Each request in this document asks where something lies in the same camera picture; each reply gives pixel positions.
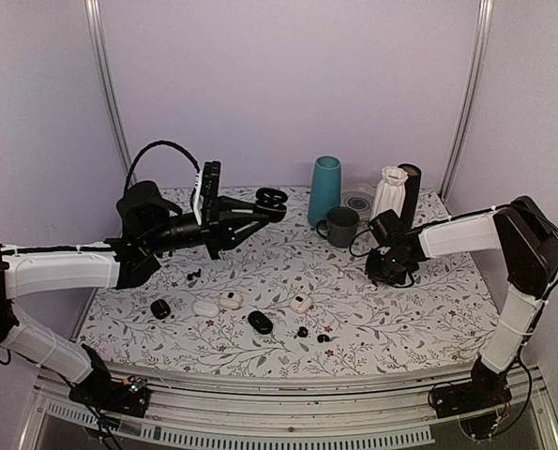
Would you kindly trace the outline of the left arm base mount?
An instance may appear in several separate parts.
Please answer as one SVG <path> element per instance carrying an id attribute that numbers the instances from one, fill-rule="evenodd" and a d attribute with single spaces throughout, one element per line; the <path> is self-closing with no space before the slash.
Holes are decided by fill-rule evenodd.
<path id="1" fill-rule="evenodd" d="M 84 381 L 73 384 L 69 399 L 104 412 L 144 418 L 151 390 L 133 383 L 115 382 L 107 375 L 90 374 Z"/>

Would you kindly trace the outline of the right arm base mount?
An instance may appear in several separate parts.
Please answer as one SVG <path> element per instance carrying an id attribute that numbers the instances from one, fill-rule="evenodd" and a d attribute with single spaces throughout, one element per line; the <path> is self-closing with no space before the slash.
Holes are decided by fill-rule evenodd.
<path id="1" fill-rule="evenodd" d="M 504 405 L 512 398 L 506 374 L 506 371 L 493 372 L 477 360 L 469 382 L 434 386 L 428 394 L 428 403 L 438 418 Z"/>

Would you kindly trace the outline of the black earbud charging case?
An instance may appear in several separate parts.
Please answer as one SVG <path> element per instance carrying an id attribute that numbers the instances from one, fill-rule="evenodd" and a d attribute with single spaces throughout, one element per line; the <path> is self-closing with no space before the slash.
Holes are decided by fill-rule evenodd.
<path id="1" fill-rule="evenodd" d="M 280 222 L 287 213 L 288 195 L 275 188 L 261 187 L 256 191 L 254 212 L 264 214 L 271 222 Z"/>

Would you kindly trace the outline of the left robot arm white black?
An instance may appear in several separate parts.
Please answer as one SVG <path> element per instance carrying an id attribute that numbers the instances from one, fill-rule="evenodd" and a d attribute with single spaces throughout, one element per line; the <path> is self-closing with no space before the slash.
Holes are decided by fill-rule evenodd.
<path id="1" fill-rule="evenodd" d="M 0 243 L 0 347 L 79 385 L 97 406 L 111 406 L 118 389 L 97 352 L 59 337 L 12 303 L 33 293 L 137 288 L 159 270 L 164 255 L 203 246 L 216 260 L 286 214 L 287 196 L 273 188 L 243 202 L 220 196 L 216 182 L 208 181 L 196 196 L 192 212 L 184 213 L 154 182 L 139 182 L 116 205 L 123 222 L 119 238 L 59 247 Z"/>

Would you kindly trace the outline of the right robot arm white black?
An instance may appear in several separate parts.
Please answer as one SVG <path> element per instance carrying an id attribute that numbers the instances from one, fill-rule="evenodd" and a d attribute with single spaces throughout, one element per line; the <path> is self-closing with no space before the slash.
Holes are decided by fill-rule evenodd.
<path id="1" fill-rule="evenodd" d="M 558 283 L 558 228 L 528 196 L 407 228 L 388 210 L 369 222 L 378 244 L 366 261 L 373 283 L 402 286 L 419 265 L 450 254 L 498 250 L 507 291 L 489 343 L 477 357 L 463 400 L 473 409 L 496 398 L 505 375 L 536 329 Z"/>

